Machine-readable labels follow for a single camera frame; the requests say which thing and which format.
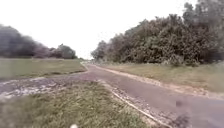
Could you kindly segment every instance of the grass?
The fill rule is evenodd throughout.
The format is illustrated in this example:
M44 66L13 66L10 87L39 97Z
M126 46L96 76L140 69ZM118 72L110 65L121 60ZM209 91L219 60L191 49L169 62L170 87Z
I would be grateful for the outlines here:
M171 67L160 64L107 64L106 68L160 80L164 83L224 92L224 63L199 67Z
M85 71L80 60L0 59L0 78L30 77Z
M1 128L147 128L138 112L88 82L0 104Z

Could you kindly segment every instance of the lawn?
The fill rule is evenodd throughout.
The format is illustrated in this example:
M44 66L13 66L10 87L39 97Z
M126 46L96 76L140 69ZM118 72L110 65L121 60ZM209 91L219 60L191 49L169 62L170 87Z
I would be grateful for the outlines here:
M85 71L80 60L0 59L0 79Z
M140 114L95 82L0 102L1 128L147 128Z
M104 64L106 68L160 80L164 83L201 87L224 92L224 63L198 67L171 67L160 64Z

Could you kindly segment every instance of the foliage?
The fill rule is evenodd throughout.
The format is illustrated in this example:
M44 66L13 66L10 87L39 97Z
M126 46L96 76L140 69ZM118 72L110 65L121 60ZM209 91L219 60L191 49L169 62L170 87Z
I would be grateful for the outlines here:
M0 57L12 58L45 58L56 57L64 59L77 58L75 51L65 45L58 49L49 49L34 41L29 36L21 35L16 29L0 25Z
M76 59L77 56L75 55L75 51L72 50L69 46L66 45L59 45L57 49L52 48L50 50L50 56L56 58L63 58L63 59Z
M114 62L164 63L174 66L212 63L224 59L224 2L199 0L185 4L183 17L144 20L124 34L102 42L95 59Z

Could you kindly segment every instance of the tree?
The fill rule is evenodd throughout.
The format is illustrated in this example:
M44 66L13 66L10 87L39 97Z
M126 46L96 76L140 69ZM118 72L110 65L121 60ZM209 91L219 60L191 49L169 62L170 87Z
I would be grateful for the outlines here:
M196 65L224 59L224 2L199 0L185 4L182 17L143 20L108 43L99 43L92 56L114 62Z
M106 56L106 47L107 44L105 41L99 42L98 47L91 53L93 58L95 58L96 60L105 59L104 57Z

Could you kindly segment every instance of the sky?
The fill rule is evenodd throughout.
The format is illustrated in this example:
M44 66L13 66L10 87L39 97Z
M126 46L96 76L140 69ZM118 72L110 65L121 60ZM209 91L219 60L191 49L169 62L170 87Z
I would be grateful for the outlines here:
M196 0L0 0L0 24L48 47L68 45L89 59L101 40L144 19L182 15L185 2Z

